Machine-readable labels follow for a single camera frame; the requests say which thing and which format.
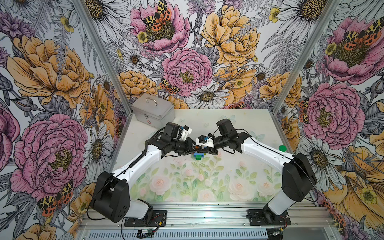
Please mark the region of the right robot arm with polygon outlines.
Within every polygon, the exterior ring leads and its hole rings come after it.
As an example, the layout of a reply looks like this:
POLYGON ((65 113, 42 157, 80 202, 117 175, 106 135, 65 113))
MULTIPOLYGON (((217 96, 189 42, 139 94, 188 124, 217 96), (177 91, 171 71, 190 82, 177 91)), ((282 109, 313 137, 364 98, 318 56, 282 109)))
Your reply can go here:
POLYGON ((252 137, 246 130, 237 130, 232 122, 217 122, 220 135, 201 135, 197 145, 213 154, 218 149, 230 148, 234 152, 251 156, 272 167, 282 176, 281 189, 265 205, 264 216, 280 217, 295 203, 302 202, 317 184, 317 178, 307 156, 290 154, 270 147, 252 137))

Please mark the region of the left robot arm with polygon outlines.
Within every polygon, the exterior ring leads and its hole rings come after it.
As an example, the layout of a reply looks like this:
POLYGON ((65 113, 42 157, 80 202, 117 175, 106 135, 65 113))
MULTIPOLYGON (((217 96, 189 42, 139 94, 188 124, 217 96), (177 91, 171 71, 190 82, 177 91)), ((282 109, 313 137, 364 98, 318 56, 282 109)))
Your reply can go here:
POLYGON ((103 172, 98 176, 89 208, 114 223, 130 218, 149 224, 153 206, 143 200, 133 200, 130 196, 138 178, 153 164, 169 156, 170 152, 179 156, 218 153, 214 148, 199 146, 188 134, 187 127, 167 123, 145 141, 144 150, 134 159, 112 173, 103 172))

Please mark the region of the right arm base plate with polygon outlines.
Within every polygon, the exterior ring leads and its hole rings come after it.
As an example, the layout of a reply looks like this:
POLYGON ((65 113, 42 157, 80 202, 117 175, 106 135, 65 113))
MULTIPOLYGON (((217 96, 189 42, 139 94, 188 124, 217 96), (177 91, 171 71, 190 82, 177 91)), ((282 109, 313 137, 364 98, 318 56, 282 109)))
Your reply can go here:
POLYGON ((281 215, 275 215, 273 212, 268 212, 262 209, 247 210, 246 218, 251 226, 290 226, 291 219, 288 211, 284 211, 281 215))

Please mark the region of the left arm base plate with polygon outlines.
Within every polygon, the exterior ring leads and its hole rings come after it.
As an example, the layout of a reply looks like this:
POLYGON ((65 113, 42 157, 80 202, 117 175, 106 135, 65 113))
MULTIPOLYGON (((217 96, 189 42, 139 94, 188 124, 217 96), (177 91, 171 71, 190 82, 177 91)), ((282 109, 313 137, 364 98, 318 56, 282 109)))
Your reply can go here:
POLYGON ((149 212, 143 219, 126 218, 124 221, 125 227, 157 227, 159 223, 162 223, 160 227, 166 226, 167 210, 153 210, 149 212))

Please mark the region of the light blue long lego brick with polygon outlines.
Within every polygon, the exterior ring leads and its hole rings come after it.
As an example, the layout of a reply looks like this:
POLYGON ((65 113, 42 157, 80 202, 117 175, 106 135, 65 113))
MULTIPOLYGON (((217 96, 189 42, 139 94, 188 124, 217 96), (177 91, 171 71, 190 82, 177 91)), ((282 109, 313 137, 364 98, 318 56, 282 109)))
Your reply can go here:
POLYGON ((194 157, 196 158, 203 158, 205 156, 205 153, 194 153, 194 157))

